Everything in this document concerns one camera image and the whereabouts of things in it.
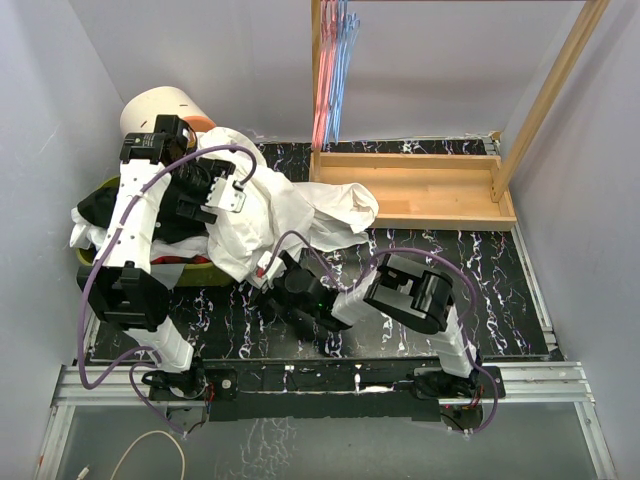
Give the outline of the white shirt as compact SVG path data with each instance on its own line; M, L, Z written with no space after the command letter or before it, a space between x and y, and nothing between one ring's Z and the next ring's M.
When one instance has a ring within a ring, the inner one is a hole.
M378 216L379 204L365 186L292 182L270 168L258 147L240 132L215 127L198 135L201 148L226 144L250 149L257 160L257 170L244 189L242 210L216 209L216 222L206 226L209 259L234 280L249 279L263 254L289 230L301 236L287 236L281 249L294 259L300 258L305 240L322 252L367 240L366 230Z

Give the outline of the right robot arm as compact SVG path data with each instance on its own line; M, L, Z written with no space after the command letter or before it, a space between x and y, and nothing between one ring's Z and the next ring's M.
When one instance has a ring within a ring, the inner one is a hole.
M262 255L253 281L259 307L293 325L340 332L386 315L429 338L440 368L418 379L427 397L474 396L482 376L476 347L465 338L454 299L453 280L416 261L389 252L352 289L330 288L288 253Z

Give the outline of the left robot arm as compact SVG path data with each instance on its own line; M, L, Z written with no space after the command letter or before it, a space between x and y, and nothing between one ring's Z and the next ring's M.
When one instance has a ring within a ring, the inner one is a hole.
M150 132L125 135L119 153L119 184L104 242L93 263L82 266L80 312L134 339L154 366L172 376L182 397L194 399L207 376L193 366L193 346L169 314L169 290L152 275L152 247L158 228L197 225L205 230L244 206L249 178L236 160L257 165L243 145L225 140L207 146L203 136L177 115L160 114Z

